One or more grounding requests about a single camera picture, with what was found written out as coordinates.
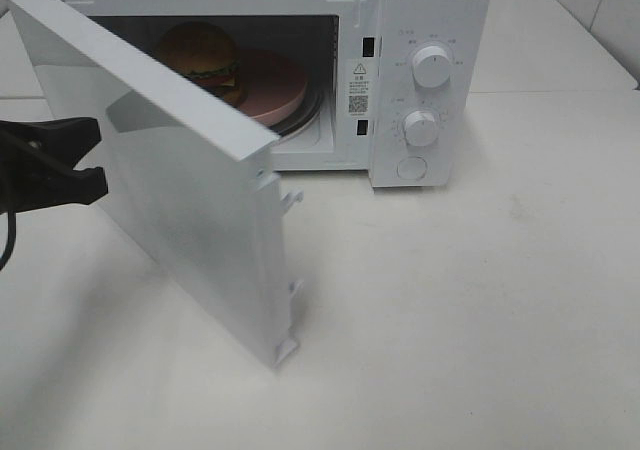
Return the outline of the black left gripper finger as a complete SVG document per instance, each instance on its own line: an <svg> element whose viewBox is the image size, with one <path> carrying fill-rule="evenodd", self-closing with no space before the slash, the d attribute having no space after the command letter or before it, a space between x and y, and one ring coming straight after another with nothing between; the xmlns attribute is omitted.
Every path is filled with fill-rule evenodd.
<svg viewBox="0 0 640 450"><path fill-rule="evenodd" d="M56 160L1 160L1 212L90 205L108 194L102 167L74 170Z"/></svg>
<svg viewBox="0 0 640 450"><path fill-rule="evenodd" d="M1 162L41 165L57 173L72 173L101 140L98 121L91 117L2 121Z"/></svg>

